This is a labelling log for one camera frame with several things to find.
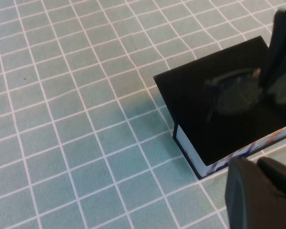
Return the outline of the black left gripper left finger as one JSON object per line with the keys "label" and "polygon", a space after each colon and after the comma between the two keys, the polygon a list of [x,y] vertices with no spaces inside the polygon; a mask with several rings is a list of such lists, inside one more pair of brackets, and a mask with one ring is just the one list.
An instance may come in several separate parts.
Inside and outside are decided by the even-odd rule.
{"label": "black left gripper left finger", "polygon": [[286,229],[286,197],[257,162],[245,158],[230,161],[225,204],[232,229]]}

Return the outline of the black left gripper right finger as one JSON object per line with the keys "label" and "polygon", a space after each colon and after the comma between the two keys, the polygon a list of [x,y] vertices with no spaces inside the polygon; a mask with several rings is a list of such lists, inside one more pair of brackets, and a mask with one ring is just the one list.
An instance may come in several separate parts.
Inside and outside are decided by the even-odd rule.
{"label": "black left gripper right finger", "polygon": [[286,197],[286,165],[269,157],[258,159],[257,166],[271,183]]}

